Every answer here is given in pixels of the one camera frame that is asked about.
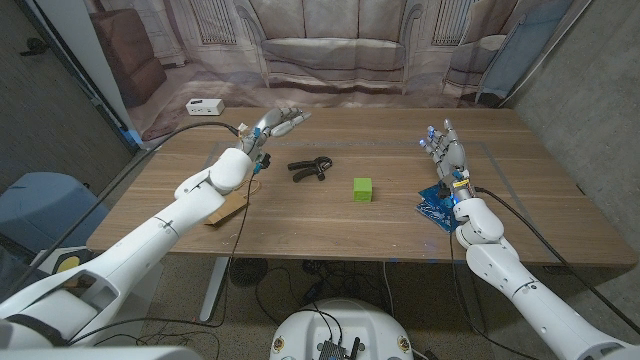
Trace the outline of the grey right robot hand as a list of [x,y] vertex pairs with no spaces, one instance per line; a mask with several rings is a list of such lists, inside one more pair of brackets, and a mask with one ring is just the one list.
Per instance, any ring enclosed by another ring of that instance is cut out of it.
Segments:
[[419,144],[435,163],[441,183],[455,202],[472,198],[465,150],[451,121],[444,120],[443,131],[429,126]]

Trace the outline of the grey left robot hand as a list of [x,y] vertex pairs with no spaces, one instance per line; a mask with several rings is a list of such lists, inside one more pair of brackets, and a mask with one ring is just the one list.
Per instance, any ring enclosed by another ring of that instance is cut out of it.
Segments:
[[310,112],[300,108],[271,109],[240,137],[236,148],[252,161],[259,161],[264,157],[262,147],[270,137],[282,137],[310,117]]

